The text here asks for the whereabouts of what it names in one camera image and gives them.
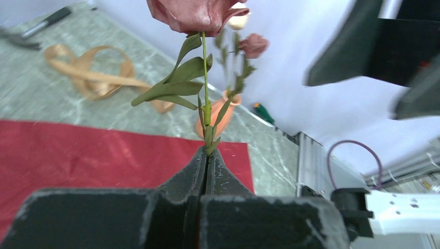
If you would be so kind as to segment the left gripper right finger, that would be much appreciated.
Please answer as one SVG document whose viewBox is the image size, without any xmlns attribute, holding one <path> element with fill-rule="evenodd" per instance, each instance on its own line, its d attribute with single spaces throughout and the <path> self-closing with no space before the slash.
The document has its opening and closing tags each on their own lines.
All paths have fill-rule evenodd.
<svg viewBox="0 0 440 249">
<path fill-rule="evenodd" d="M 349 238 L 324 198 L 202 195 L 199 247 L 349 248 Z"/>
</svg>

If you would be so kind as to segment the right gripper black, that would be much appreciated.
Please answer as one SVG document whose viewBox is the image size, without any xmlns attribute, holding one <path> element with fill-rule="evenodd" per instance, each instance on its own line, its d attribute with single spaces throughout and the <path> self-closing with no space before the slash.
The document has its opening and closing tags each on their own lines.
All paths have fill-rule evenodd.
<svg viewBox="0 0 440 249">
<path fill-rule="evenodd" d="M 408 86 L 394 120 L 439 115 L 439 0 L 402 1 L 379 20 L 383 1 L 355 1 L 327 48 L 308 69 L 306 86 L 364 75 Z"/>
</svg>

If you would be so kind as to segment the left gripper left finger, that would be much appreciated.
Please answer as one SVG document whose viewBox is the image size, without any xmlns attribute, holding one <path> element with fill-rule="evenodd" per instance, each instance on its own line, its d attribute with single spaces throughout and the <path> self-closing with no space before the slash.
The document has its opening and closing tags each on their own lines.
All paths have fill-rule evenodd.
<svg viewBox="0 0 440 249">
<path fill-rule="evenodd" d="M 1 248 L 198 248 L 204 147 L 158 188 L 44 188 L 19 208 Z"/>
</svg>

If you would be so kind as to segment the maroon foam rose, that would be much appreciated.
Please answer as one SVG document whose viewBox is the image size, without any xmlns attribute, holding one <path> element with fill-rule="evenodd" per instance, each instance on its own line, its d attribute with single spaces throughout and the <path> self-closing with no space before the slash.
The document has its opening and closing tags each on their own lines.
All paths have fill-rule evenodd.
<svg viewBox="0 0 440 249">
<path fill-rule="evenodd" d="M 220 140 L 215 138 L 218 117 L 212 123 L 212 103 L 208 93 L 208 72 L 213 64 L 207 53 L 208 37 L 217 37 L 233 17 L 246 16 L 244 1 L 147 1 L 152 17 L 171 30 L 186 34 L 174 68 L 163 80 L 136 97 L 132 106 L 161 100 L 199 112 L 207 156 Z"/>
<path fill-rule="evenodd" d="M 231 69 L 232 83 L 227 88 L 228 99 L 232 99 L 235 95 L 243 92 L 245 80 L 256 70 L 250 63 L 250 60 L 258 59 L 266 51 L 268 46 L 269 40 L 257 33 L 252 33 L 240 40 L 238 32 L 234 32 Z"/>
</svg>

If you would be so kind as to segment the maroon paper bouquet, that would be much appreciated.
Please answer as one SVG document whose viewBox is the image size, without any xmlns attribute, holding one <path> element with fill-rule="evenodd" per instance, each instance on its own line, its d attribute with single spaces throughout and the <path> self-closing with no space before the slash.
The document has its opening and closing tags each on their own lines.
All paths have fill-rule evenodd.
<svg viewBox="0 0 440 249">
<path fill-rule="evenodd" d="M 1 235 L 45 187 L 154 188 L 203 142 L 41 121 L 1 121 Z"/>
</svg>

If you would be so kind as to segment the tan satin ribbon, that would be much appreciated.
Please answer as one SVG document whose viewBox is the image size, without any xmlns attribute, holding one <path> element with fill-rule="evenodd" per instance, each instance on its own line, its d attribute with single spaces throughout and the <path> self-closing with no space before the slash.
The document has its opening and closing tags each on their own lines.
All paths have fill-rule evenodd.
<svg viewBox="0 0 440 249">
<path fill-rule="evenodd" d="M 113 50 L 122 56 L 118 75 L 91 70 L 94 57 L 102 50 Z M 124 86 L 137 87 L 142 93 L 152 88 L 152 85 L 135 79 L 131 59 L 121 49 L 113 46 L 93 47 L 78 57 L 68 46 L 57 44 L 47 47 L 43 56 L 48 65 L 68 76 L 72 85 L 89 100 L 108 98 Z"/>
</svg>

